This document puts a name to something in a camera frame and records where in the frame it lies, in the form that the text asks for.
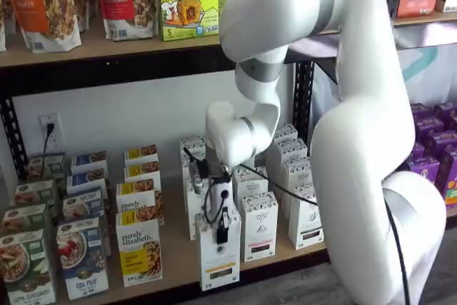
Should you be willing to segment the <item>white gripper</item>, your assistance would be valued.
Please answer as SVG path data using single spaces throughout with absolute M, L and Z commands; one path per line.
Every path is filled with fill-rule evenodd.
M 229 215 L 233 211 L 233 185 L 231 176 L 209 178 L 210 220 L 219 219 L 216 243 L 228 242 Z

